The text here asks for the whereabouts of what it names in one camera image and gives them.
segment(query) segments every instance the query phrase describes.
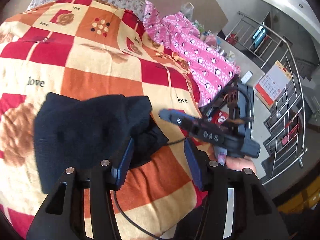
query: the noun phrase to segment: pink fabric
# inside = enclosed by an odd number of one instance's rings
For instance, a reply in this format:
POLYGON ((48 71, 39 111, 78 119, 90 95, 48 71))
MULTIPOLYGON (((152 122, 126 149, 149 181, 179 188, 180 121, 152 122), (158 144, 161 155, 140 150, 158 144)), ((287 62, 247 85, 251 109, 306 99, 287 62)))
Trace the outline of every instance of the pink fabric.
POLYGON ((160 18, 154 5, 146 1, 143 25, 153 41, 172 49, 188 62, 200 90, 199 106, 210 103, 240 72, 238 66, 225 62, 223 56, 197 38, 199 30, 181 12, 160 18))

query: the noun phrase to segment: bed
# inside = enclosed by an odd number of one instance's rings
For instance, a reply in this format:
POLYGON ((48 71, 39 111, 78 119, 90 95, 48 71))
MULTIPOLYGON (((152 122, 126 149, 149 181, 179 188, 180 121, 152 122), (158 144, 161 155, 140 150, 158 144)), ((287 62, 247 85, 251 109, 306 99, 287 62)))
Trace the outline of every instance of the bed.
MULTIPOLYGON (((0 210, 23 238, 46 197, 32 136, 33 119, 47 93, 79 100, 146 95, 169 141, 185 135, 159 118, 161 108, 200 116, 196 84, 181 58, 151 41, 139 20, 143 9, 141 0, 33 0, 26 12, 1 25, 0 210), (29 77, 45 85, 26 86, 29 77), (177 98, 187 100, 182 104, 177 98)), ((210 147, 197 145, 206 152, 210 147)), ((202 201, 183 143, 162 147, 151 162, 130 170, 117 195, 125 213, 158 236, 202 201)), ((92 237, 89 198, 85 191, 86 235, 92 237)), ((116 208, 115 213, 123 240, 150 239, 116 208)))

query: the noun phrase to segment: penguin print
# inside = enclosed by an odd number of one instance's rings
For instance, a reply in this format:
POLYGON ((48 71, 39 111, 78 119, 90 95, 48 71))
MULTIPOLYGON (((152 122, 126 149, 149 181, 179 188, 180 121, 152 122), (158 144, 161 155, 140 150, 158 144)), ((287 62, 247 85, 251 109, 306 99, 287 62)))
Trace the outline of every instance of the penguin print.
POLYGON ((216 69, 214 70, 214 73, 215 73, 217 76, 219 76, 219 75, 221 74, 221 71, 216 68, 216 69))

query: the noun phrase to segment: red square pattern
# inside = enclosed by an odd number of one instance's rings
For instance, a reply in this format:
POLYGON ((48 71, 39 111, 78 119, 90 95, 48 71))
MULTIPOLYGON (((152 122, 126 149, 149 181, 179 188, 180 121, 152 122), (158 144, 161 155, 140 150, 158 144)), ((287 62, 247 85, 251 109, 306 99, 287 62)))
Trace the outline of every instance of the red square pattern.
POLYGON ((197 83, 194 81, 194 79, 192 78, 192 74, 188 74, 188 78, 191 81, 191 85, 192 85, 192 91, 193 91, 193 98, 195 99, 195 101, 197 103, 199 103, 200 101, 200 90, 199 87, 197 85, 197 83))
POLYGON ((159 63, 139 59, 141 62, 142 82, 169 86, 167 69, 159 63))
POLYGON ((136 32, 137 32, 137 34, 139 35, 140 40, 142 41, 142 36, 143 36, 143 34, 145 33, 145 30, 144 30, 144 26, 143 26, 142 21, 139 21, 139 22, 138 22, 138 26, 137 26, 136 32))
POLYGON ((57 0, 56 3, 71 3, 73 0, 57 0))
POLYGON ((175 69, 168 68, 170 72, 171 86, 189 91, 186 79, 175 69))
POLYGON ((8 208, 8 212, 13 228, 23 239, 26 239, 27 232, 34 216, 16 212, 10 208, 8 208))
POLYGON ((163 53, 171 56, 173 51, 171 49, 163 48, 163 53))
POLYGON ((22 38, 18 39, 16 42, 8 43, 2 50, 0 57, 25 60, 32 45, 36 41, 43 40, 49 33, 50 31, 30 27, 22 38))
POLYGON ((50 20, 51 23, 57 23, 57 18, 60 14, 64 14, 64 13, 71 13, 72 11, 68 11, 68 10, 59 10, 56 15, 50 20))
POLYGON ((122 17, 122 21, 127 24, 130 28, 134 29, 138 21, 138 17, 132 12, 125 10, 124 15, 122 17))
POLYGON ((122 17, 122 21, 132 29, 135 29, 136 25, 138 24, 136 32, 138 33, 140 40, 142 41, 142 36, 145 32, 144 26, 142 21, 139 20, 139 18, 133 13, 133 11, 126 10, 122 17))
POLYGON ((33 51, 30 61, 65 66, 74 36, 53 32, 47 42, 41 42, 33 51))
POLYGON ((82 5, 87 5, 90 6, 92 0, 75 0, 74 4, 82 4, 82 5))

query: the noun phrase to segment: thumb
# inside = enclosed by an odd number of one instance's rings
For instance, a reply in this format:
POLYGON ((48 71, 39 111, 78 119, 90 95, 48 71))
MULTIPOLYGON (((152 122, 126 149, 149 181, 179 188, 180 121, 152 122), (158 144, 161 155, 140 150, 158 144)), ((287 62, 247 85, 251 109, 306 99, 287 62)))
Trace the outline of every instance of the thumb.
POLYGON ((257 170, 254 166, 254 163, 248 159, 227 156, 226 165, 229 169, 235 171, 242 171, 244 168, 250 168, 254 172, 254 174, 257 175, 257 170))

